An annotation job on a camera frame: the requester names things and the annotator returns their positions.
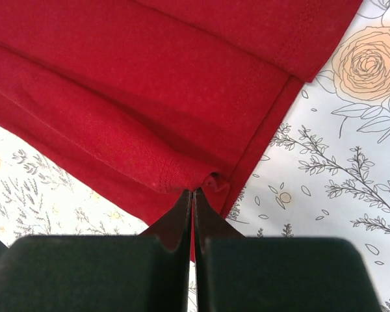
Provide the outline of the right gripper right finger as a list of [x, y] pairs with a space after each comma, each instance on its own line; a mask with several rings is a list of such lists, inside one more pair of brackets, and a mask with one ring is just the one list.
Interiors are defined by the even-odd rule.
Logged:
[[199, 311], [379, 311], [362, 257], [344, 239], [245, 237], [193, 194]]

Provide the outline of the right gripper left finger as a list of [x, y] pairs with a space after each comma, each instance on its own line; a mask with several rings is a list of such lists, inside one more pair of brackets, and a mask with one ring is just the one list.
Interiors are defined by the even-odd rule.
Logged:
[[139, 235], [18, 239], [0, 258], [0, 311], [186, 311], [192, 193]]

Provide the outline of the red t shirt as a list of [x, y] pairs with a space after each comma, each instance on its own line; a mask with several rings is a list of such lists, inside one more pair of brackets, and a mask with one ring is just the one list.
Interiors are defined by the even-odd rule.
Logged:
[[227, 216], [359, 1], [0, 1], [0, 126], [154, 223]]

